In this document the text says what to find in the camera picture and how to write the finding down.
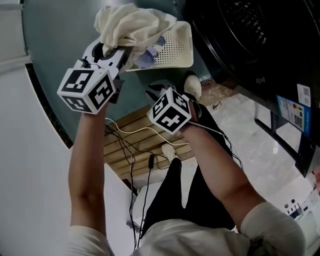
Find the black pants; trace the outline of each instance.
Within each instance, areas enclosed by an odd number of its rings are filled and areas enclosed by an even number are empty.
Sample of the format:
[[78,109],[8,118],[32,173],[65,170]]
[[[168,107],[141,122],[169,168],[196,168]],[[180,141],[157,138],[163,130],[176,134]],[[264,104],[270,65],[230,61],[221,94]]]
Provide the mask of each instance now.
[[[207,108],[203,105],[200,105],[200,108],[202,115],[198,123],[223,133]],[[232,155],[222,135],[209,130],[208,132]],[[177,158],[170,164],[167,175],[146,212],[142,236],[153,224],[171,219],[183,219],[213,229],[233,229],[235,223],[223,204],[209,190],[199,166],[191,183],[186,207],[182,207],[181,167],[181,161]]]

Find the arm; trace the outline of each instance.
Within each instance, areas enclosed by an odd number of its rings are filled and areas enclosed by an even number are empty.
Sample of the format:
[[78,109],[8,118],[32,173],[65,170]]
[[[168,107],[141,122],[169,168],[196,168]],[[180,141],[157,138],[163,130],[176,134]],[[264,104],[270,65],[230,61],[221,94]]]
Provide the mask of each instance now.
[[104,134],[107,106],[97,114],[82,114],[70,167],[71,226],[85,226],[106,236],[104,201]]
[[204,128],[188,125],[181,132],[190,143],[210,191],[240,227],[250,210],[265,200],[250,184],[243,170]]

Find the white plastic basket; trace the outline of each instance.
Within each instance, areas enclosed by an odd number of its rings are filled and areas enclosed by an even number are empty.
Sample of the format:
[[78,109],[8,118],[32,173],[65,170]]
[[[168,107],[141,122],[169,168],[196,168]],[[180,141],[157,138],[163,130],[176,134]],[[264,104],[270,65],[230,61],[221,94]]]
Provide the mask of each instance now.
[[154,45],[158,56],[150,68],[134,65],[127,71],[153,70],[165,68],[189,68],[194,63],[191,26],[186,21],[177,21],[170,31],[163,34],[165,45]]

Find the sticker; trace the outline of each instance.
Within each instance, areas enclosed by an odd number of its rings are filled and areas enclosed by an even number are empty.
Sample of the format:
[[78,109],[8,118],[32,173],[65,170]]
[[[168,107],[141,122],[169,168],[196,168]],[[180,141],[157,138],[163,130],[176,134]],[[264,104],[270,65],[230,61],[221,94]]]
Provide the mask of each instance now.
[[297,84],[296,86],[298,88],[299,102],[310,108],[311,107],[310,88],[302,84]]
[[309,137],[311,109],[278,95],[276,96],[276,100],[282,117]]

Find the wooden pallet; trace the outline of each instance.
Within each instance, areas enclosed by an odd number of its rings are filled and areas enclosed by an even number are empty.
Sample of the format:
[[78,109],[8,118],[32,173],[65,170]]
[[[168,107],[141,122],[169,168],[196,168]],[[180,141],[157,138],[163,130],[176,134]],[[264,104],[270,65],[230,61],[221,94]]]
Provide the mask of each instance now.
[[[151,127],[174,144],[187,143],[181,135],[171,135],[152,124],[146,116],[149,109],[149,106],[143,107],[117,120],[116,123],[119,128],[125,132],[136,131],[143,127]],[[117,129],[114,124],[110,124],[110,126],[114,130]],[[158,168],[162,169],[169,166],[169,161],[162,157],[163,154],[161,150],[162,144],[166,142],[154,131],[145,129],[133,134],[123,133],[119,130],[117,130],[117,132],[129,144],[132,144],[136,148],[135,149],[132,146],[129,147],[135,157],[135,164],[132,172],[133,176],[142,175],[149,171],[148,161],[151,153],[145,151],[151,151],[153,154],[159,155],[157,156],[158,164],[156,164],[157,159],[155,159],[153,171]],[[177,145],[174,146],[174,148],[182,161],[194,156],[189,145]],[[130,158],[130,152],[123,144],[120,144],[118,138],[106,127],[104,136],[104,162],[107,163],[122,180],[130,178],[130,165],[128,163],[128,161],[130,162]]]

